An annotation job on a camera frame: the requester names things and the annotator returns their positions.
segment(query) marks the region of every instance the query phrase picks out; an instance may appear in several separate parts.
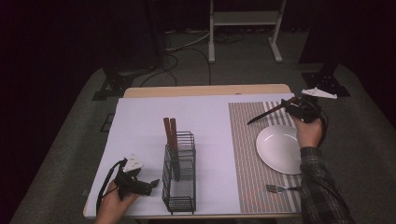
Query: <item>metal rack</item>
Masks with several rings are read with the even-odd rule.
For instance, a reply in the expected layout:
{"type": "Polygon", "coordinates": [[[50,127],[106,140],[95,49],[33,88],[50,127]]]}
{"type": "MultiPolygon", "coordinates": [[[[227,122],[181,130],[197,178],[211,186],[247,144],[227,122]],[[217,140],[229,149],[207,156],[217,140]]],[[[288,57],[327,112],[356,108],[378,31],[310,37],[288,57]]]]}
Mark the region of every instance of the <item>metal rack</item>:
{"type": "Polygon", "coordinates": [[[195,143],[190,132],[177,132],[177,150],[166,145],[163,161],[163,202],[168,211],[196,210],[195,143]]]}

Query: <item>white tabletop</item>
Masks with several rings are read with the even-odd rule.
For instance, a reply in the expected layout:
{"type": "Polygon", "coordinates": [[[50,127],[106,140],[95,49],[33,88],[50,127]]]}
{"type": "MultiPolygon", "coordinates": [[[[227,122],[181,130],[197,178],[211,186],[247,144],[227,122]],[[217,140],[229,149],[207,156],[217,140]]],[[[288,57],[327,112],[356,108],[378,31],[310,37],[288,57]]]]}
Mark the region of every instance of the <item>white tabletop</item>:
{"type": "MultiPolygon", "coordinates": [[[[175,118],[179,131],[190,131],[195,137],[197,208],[193,217],[265,215],[241,214],[228,103],[280,101],[291,96],[291,93],[269,93],[120,99],[84,216],[96,216],[96,198],[108,170],[131,154],[144,163],[139,180],[162,179],[165,117],[175,118]]],[[[151,195],[139,197],[125,216],[190,218],[191,213],[174,213],[172,216],[167,211],[162,189],[160,181],[151,195]]]]}

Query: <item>white plate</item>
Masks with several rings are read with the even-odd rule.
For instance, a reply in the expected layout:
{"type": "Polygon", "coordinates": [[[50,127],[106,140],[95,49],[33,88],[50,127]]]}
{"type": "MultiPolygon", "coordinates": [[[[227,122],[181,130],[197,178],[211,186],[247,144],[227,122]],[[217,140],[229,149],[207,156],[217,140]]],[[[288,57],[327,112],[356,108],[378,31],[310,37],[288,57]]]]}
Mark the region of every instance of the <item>white plate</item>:
{"type": "Polygon", "coordinates": [[[301,173],[300,147],[297,130],[290,126],[269,126],[259,133],[256,148],[262,160],[271,168],[287,175],[301,173]]]}

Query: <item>knife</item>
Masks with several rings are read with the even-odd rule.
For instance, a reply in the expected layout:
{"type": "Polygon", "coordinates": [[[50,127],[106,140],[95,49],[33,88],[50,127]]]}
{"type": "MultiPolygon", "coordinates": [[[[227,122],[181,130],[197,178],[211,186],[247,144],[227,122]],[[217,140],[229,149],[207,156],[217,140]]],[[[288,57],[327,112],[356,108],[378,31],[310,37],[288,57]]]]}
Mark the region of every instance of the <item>knife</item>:
{"type": "Polygon", "coordinates": [[[171,121],[171,133],[172,133],[172,148],[171,152],[173,154],[173,168],[175,180],[178,181],[180,179],[180,162],[178,160],[178,147],[177,147],[177,127],[176,127],[176,119],[170,119],[171,121]]]}
{"type": "MultiPolygon", "coordinates": [[[[297,100],[297,97],[294,96],[294,97],[291,97],[291,98],[287,101],[287,103],[291,104],[291,103],[294,103],[296,100],[297,100]]],[[[274,107],[274,108],[272,108],[272,109],[266,111],[265,113],[260,114],[260,115],[257,116],[256,118],[251,119],[251,120],[247,123],[247,125],[253,123],[253,122],[256,121],[256,120],[262,119],[262,118],[264,118],[265,116],[267,116],[267,115],[269,115],[269,114],[271,114],[271,113],[273,113],[273,112],[276,112],[278,109],[280,109],[280,108],[282,108],[282,107],[285,107],[285,104],[277,105],[276,107],[274,107]]]]}
{"type": "Polygon", "coordinates": [[[171,156],[171,166],[174,171],[175,180],[178,181],[180,179],[180,163],[178,160],[176,120],[164,118],[163,124],[165,126],[169,154],[171,156]]]}

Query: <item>striped placemat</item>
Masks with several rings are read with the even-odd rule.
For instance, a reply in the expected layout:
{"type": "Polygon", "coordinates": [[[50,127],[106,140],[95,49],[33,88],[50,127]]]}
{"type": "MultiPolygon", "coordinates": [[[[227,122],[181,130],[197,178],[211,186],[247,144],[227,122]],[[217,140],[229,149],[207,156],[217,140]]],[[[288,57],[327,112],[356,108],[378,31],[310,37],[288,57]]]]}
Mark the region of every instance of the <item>striped placemat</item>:
{"type": "Polygon", "coordinates": [[[300,175],[284,175],[267,166],[256,149],[259,133],[271,125],[294,127],[284,109],[257,120],[247,126],[252,118],[260,115],[279,102],[229,103],[233,152],[237,173],[241,213],[298,213],[300,196],[297,191],[276,194],[265,190],[265,184],[300,186],[300,175]]]}

